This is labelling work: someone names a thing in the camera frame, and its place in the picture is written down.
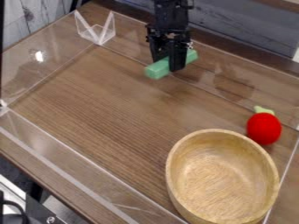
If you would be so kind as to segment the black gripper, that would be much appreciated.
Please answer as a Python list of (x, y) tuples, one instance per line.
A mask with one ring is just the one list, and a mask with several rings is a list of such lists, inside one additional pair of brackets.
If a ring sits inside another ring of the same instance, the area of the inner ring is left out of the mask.
[(147, 28), (147, 42), (154, 62), (168, 55), (170, 70), (176, 72), (186, 67), (190, 34), (190, 10), (194, 9), (194, 0), (154, 0), (154, 22)]

